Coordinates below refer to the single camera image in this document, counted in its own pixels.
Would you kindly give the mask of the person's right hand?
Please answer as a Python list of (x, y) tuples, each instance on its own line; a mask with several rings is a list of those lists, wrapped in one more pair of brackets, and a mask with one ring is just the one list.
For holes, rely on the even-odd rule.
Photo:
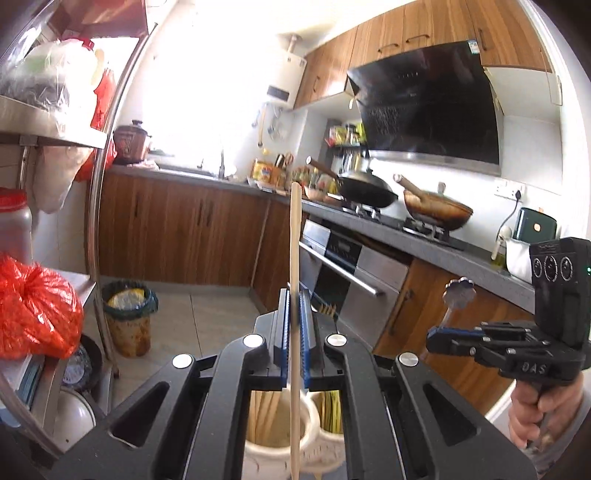
[(538, 440), (541, 422), (549, 418), (547, 432), (558, 440), (572, 424), (583, 401), (584, 375), (580, 373), (570, 385), (557, 386), (540, 394), (536, 388), (518, 381), (512, 392), (509, 409), (509, 436), (520, 449)]

